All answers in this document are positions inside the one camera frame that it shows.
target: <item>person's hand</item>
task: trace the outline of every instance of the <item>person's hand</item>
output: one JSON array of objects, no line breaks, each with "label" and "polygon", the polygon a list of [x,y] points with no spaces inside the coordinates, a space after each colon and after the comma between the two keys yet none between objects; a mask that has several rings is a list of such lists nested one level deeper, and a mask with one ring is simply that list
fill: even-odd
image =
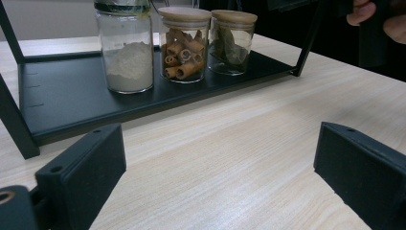
[{"label": "person's hand", "polygon": [[[347,15],[347,21],[351,26],[359,26],[376,11],[375,3],[370,0],[354,0],[353,6],[353,13]],[[406,1],[392,0],[391,11],[394,16],[384,22],[383,30],[394,41],[406,44]]]}]

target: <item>jar lid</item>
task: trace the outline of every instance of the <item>jar lid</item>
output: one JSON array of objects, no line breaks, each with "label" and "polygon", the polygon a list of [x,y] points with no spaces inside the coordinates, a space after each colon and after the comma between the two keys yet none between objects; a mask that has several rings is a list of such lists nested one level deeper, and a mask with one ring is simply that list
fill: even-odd
[{"label": "jar lid", "polygon": [[255,14],[243,11],[214,10],[212,11],[212,15],[220,21],[241,24],[252,24],[258,19]]},{"label": "jar lid", "polygon": [[207,21],[212,17],[209,11],[195,8],[167,7],[158,9],[158,12],[173,21]]},{"label": "jar lid", "polygon": [[94,0],[94,5],[101,12],[138,14],[150,10],[148,0]]}]

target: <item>black metal shelf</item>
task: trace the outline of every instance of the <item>black metal shelf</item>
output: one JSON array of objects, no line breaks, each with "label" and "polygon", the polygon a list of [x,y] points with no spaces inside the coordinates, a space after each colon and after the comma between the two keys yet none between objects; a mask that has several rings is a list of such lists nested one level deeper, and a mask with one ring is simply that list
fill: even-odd
[{"label": "black metal shelf", "polygon": [[296,66],[251,52],[248,70],[237,77],[205,70],[195,83],[175,83],[160,77],[155,50],[154,86],[146,92],[122,95],[105,84],[100,52],[24,57],[0,1],[0,25],[18,64],[19,108],[0,75],[0,118],[24,158],[39,155],[39,146],[193,103],[280,76],[300,76],[318,31],[327,1],[320,1]]}]

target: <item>dark background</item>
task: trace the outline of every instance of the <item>dark background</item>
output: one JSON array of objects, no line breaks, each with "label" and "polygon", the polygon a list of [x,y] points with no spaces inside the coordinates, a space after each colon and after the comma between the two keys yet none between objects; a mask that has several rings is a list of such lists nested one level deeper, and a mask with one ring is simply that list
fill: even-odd
[{"label": "dark background", "polygon": [[[313,1],[290,11],[269,11],[267,0],[242,0],[240,8],[259,17],[256,34],[302,47],[317,6],[318,1]],[[200,0],[200,8],[209,11],[238,10],[238,5],[235,0]],[[358,66],[358,31],[358,27],[352,27],[347,23],[345,16],[333,16],[330,9],[324,17],[311,51]],[[387,64],[365,69],[406,81],[406,45],[388,40]]]}]

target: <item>white wall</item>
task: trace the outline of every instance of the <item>white wall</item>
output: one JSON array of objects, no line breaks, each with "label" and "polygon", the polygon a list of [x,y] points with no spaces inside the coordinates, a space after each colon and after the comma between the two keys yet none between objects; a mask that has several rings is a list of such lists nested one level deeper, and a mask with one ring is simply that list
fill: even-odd
[{"label": "white wall", "polygon": [[[1,0],[18,40],[97,35],[94,0]],[[157,8],[162,0],[153,1]],[[171,6],[192,6],[192,0],[169,0]],[[152,25],[158,32],[159,17],[152,9]],[[4,41],[3,32],[0,41]]]}]

